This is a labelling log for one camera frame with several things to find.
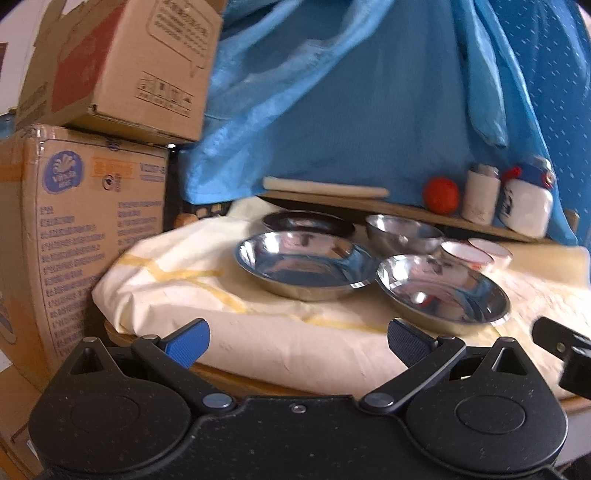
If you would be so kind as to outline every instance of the metal bowl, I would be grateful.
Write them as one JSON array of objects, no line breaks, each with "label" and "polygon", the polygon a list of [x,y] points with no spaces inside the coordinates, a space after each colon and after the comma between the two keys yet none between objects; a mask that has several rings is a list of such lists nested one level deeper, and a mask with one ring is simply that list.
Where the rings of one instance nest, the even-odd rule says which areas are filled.
[{"label": "metal bowl", "polygon": [[441,230],[431,225],[391,215],[369,215],[365,229],[373,246],[386,257],[432,254],[444,238]]},{"label": "metal bowl", "polygon": [[503,289],[457,262],[398,255],[379,265],[377,279],[403,318],[431,332],[464,335],[509,319]]},{"label": "metal bowl", "polygon": [[270,213],[263,218],[262,223],[272,232],[315,232],[343,238],[349,238],[355,233],[355,226],[342,218],[306,210],[283,210]]},{"label": "metal bowl", "polygon": [[378,262],[344,238],[312,232],[269,232],[236,247],[238,264],[277,295],[334,300],[370,284]]}]

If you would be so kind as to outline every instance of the brown cardboard box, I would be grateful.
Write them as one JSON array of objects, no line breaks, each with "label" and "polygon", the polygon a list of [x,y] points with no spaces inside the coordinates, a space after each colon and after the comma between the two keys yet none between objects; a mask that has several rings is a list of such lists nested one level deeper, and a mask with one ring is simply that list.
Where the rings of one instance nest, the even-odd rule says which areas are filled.
[{"label": "brown cardboard box", "polygon": [[26,478],[0,446],[0,480],[26,480]]},{"label": "brown cardboard box", "polygon": [[0,143],[0,349],[38,389],[83,337],[101,275],[162,231],[167,156],[47,125]]},{"label": "brown cardboard box", "polygon": [[53,0],[41,22],[16,129],[199,140],[225,1],[87,0],[62,16],[65,3]]},{"label": "brown cardboard box", "polygon": [[0,385],[0,453],[5,453],[24,476],[32,478],[42,467],[27,445],[27,423],[40,393],[14,366],[0,372]]}]

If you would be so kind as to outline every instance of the red ball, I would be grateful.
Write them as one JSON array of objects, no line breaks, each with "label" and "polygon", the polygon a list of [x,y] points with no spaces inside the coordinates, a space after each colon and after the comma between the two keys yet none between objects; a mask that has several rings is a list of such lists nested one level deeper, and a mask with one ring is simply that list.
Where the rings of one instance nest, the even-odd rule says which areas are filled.
[{"label": "red ball", "polygon": [[460,189],[453,180],[437,177],[425,185],[423,200],[433,213],[451,215],[460,206]]}]

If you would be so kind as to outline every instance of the blue fabric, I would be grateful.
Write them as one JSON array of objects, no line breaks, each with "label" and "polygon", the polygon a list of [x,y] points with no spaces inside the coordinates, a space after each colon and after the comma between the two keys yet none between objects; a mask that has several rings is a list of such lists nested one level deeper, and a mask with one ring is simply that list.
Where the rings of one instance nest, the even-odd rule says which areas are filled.
[{"label": "blue fabric", "polygon": [[591,247],[591,48],[573,0],[490,0],[521,66],[560,185]]},{"label": "blue fabric", "polygon": [[[475,161],[548,157],[489,0],[269,4],[228,6],[203,139],[180,153],[188,202],[259,194],[271,175],[384,186],[422,205],[430,177],[462,186]],[[575,244],[555,195],[549,233]]]}]

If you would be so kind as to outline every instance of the white bowl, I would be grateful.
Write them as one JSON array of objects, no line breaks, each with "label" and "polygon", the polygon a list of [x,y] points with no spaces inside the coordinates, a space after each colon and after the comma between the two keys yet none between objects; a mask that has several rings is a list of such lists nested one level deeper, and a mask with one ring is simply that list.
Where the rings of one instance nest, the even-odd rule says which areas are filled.
[{"label": "white bowl", "polygon": [[488,273],[495,265],[495,260],[486,252],[469,244],[447,240],[441,244],[443,258],[461,264],[482,273]]},{"label": "white bowl", "polygon": [[497,270],[504,270],[513,260],[513,254],[499,244],[483,240],[482,238],[470,238],[468,242],[470,242],[473,247],[489,254],[495,261],[495,268]]}]

